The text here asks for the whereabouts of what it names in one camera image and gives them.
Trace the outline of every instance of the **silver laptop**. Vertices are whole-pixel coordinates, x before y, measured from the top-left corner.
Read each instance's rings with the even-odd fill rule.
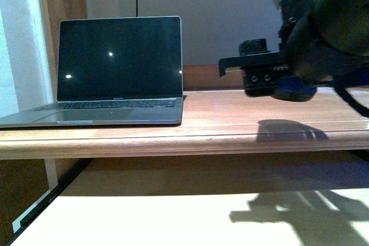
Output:
[[[62,21],[57,95],[0,128],[180,124],[180,17]]]

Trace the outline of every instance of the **white wall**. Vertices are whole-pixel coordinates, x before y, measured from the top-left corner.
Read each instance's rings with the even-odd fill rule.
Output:
[[[10,67],[9,53],[6,47],[4,27],[0,9],[0,117],[18,112],[18,101],[14,85],[12,68]]]
[[[138,0],[139,16],[178,15],[186,65],[238,56],[244,40],[266,38],[278,51],[281,16],[272,0]],[[135,0],[87,0],[89,18],[134,17]]]
[[[5,110],[1,115],[6,115],[49,103],[52,90],[39,0],[0,0],[0,10],[5,57],[0,64],[7,84],[0,104]]]

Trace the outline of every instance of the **laptop screen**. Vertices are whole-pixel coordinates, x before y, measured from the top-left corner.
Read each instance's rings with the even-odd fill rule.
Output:
[[[62,21],[58,100],[181,97],[179,17]]]

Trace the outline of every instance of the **laptop trackpad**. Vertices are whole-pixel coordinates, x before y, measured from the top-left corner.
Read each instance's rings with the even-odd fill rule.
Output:
[[[93,121],[124,120],[134,109],[72,109],[63,110],[42,118],[37,122],[58,122],[65,124],[81,121],[81,124]]]

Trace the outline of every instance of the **wooden desk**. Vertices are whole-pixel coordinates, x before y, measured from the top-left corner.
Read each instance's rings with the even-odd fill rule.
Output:
[[[369,92],[353,91],[369,105]],[[369,148],[369,120],[329,88],[306,103],[242,90],[186,92],[178,127],[0,131],[0,158],[83,158]]]

